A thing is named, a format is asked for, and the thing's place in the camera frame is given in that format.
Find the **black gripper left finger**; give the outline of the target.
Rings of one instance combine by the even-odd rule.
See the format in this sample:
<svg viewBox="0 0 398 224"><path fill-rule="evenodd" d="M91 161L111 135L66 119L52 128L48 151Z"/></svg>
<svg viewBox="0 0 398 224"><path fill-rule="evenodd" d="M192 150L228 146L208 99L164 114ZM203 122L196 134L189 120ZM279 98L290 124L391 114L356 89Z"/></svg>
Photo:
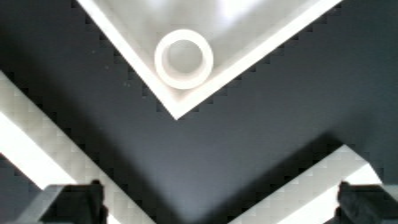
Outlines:
<svg viewBox="0 0 398 224"><path fill-rule="evenodd" d="M17 218L17 224L107 224L105 187L89 184L50 185Z"/></svg>

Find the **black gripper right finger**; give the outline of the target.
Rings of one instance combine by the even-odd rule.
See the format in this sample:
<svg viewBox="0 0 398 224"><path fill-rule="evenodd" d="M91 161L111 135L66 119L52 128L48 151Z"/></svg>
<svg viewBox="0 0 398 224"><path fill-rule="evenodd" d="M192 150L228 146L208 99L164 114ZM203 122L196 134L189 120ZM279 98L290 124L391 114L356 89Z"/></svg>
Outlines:
<svg viewBox="0 0 398 224"><path fill-rule="evenodd" d="M398 224L398 185L343 182L329 224Z"/></svg>

